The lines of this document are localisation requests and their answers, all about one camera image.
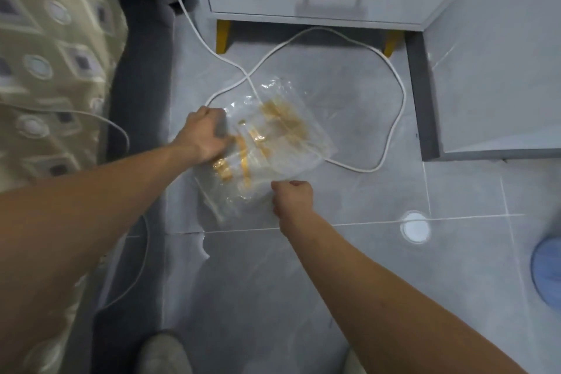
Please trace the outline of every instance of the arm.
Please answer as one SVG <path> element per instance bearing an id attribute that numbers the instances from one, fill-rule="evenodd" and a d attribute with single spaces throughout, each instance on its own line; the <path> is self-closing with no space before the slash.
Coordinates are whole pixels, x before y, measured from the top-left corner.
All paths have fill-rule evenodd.
<path id="1" fill-rule="evenodd" d="M 222 115 L 201 107 L 165 147 L 0 194 L 0 366 L 171 181 L 225 149 Z"/>
<path id="2" fill-rule="evenodd" d="M 368 373 L 524 373 L 458 317 L 345 241 L 313 211 L 309 183 L 271 186 L 280 230 Z"/>

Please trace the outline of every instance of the blue object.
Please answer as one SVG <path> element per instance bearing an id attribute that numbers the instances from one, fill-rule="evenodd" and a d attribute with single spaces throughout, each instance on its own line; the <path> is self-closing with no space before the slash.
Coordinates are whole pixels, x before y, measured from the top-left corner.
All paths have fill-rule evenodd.
<path id="1" fill-rule="evenodd" d="M 536 246 L 530 269 L 542 300 L 561 312 L 561 237 L 546 238 Z"/>

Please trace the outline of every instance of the clear plastic bag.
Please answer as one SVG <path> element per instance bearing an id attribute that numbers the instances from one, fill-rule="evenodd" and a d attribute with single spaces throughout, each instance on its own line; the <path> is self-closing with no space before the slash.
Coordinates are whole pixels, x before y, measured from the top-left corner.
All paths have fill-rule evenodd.
<path id="1" fill-rule="evenodd" d="M 311 170 L 337 149 L 288 80 L 273 79 L 225 108 L 235 137 L 225 155 L 196 166 L 195 179 L 218 222 L 270 194 L 272 180 Z"/>

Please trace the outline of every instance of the gray tile floor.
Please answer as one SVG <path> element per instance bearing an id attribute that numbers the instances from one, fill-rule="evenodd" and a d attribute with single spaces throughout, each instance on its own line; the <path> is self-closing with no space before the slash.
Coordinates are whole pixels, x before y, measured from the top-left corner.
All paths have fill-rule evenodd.
<path id="1" fill-rule="evenodd" d="M 298 30 L 236 24 L 227 57 L 250 68 Z M 380 42 L 376 32 L 344 32 Z M 241 77 L 205 52 L 181 16 L 174 38 L 170 139 L 189 111 Z M 424 164 L 405 48 L 392 62 L 408 100 L 384 167 L 359 174 L 325 163 L 302 175 L 314 186 L 316 209 L 356 247 L 457 314 L 529 373 L 559 372 L 561 315 L 534 291 L 529 256 L 556 230 L 561 161 Z M 273 55 L 255 82 L 275 75 L 300 89 L 339 148 L 336 159 L 375 165 L 401 101 L 376 55 L 318 32 Z M 246 84 L 215 104 L 245 94 Z M 189 172 L 166 197 L 163 326 L 183 337 L 195 373 L 340 372 L 348 344 L 278 231 L 270 206 L 219 228 Z M 399 220 L 409 210 L 431 218 L 427 243 L 403 239 Z"/>

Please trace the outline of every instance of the hand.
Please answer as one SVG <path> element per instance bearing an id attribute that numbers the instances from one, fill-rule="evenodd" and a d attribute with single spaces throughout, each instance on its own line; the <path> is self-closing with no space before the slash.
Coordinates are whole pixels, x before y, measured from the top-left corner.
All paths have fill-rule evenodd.
<path id="1" fill-rule="evenodd" d="M 200 107 L 197 112 L 190 112 L 185 126 L 170 144 L 187 150 L 193 157 L 191 162 L 199 164 L 217 157 L 232 141 L 231 136 L 219 138 L 214 134 L 216 126 L 224 117 L 221 108 Z"/>
<path id="2" fill-rule="evenodd" d="M 303 180 L 272 181 L 273 212 L 282 222 L 298 214 L 308 214 L 314 210 L 314 190 Z"/>

